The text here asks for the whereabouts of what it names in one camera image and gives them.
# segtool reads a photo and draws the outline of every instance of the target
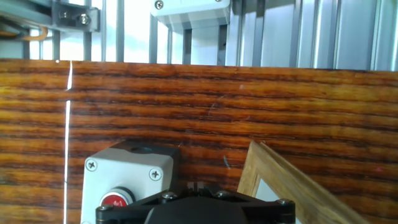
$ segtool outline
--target black plastic part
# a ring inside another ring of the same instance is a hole
[[[96,210],[97,224],[152,224],[152,223],[295,223],[294,202],[264,202],[227,191],[228,197],[217,198],[220,187],[209,185],[189,189],[175,187],[147,197],[127,207]],[[162,194],[172,191],[177,198],[164,201]]]
[[[155,144],[148,144],[144,142],[135,142],[126,140],[120,143],[117,143],[111,148],[114,149],[124,149],[131,153],[135,154],[159,154],[170,156],[173,159],[173,174],[172,180],[170,183],[170,188],[175,187],[177,184],[179,167],[180,167],[180,150],[174,147],[167,147],[167,146],[159,146]]]

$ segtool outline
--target wooden board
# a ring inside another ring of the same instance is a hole
[[[65,186],[78,223],[85,158],[127,138],[231,190],[265,140],[370,222],[398,220],[397,73],[0,60],[0,121],[0,223],[62,222]]]
[[[260,180],[278,198],[295,202],[296,217],[302,224],[369,223],[263,142],[258,144],[253,141],[244,163],[238,192],[256,197]]]

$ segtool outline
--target metal frame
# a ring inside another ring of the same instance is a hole
[[[22,1],[3,0],[8,6]],[[30,2],[46,7],[50,1]],[[151,18],[149,1],[69,3],[101,9],[101,30],[91,43],[88,34],[54,32],[54,49],[44,45],[43,51],[54,52],[55,60],[398,69],[397,1],[232,0],[227,26],[181,32]],[[30,49],[31,58],[39,58],[35,43]]]

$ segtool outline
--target bolt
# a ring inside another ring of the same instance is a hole
[[[105,205],[99,206],[99,207],[98,207],[98,210],[100,210],[100,211],[106,211],[106,210],[110,210],[110,209],[112,209],[112,208],[113,208],[113,205],[105,204]]]
[[[69,19],[69,12],[64,12],[63,14],[62,14],[62,17],[64,18],[64,19]]]
[[[162,9],[163,8],[163,1],[156,1],[155,2],[155,8],[156,9]]]
[[[87,14],[83,13],[82,15],[80,15],[80,22],[83,25],[88,25],[88,24],[90,24],[91,19]]]
[[[157,168],[153,168],[149,171],[149,177],[152,180],[160,180],[162,178],[162,172]]]
[[[97,167],[98,167],[97,162],[95,162],[94,160],[88,159],[86,161],[86,168],[88,169],[88,171],[92,171],[93,172],[93,171],[95,171],[97,169]]]
[[[166,200],[172,200],[177,198],[177,195],[174,192],[166,192],[164,194],[162,194],[162,198],[166,199]]]
[[[216,197],[218,197],[218,198],[225,198],[227,196],[229,196],[229,192],[226,190],[219,190],[216,193]]]
[[[278,202],[278,203],[281,204],[281,205],[286,205],[286,204],[288,204],[288,203],[292,203],[293,201],[292,201],[292,200],[289,200],[289,199],[286,199],[286,198],[282,198],[282,199],[276,200],[276,202]]]

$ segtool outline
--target label on red button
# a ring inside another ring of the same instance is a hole
[[[113,205],[115,207],[127,206],[127,202],[120,196],[110,195],[104,198],[102,205]]]

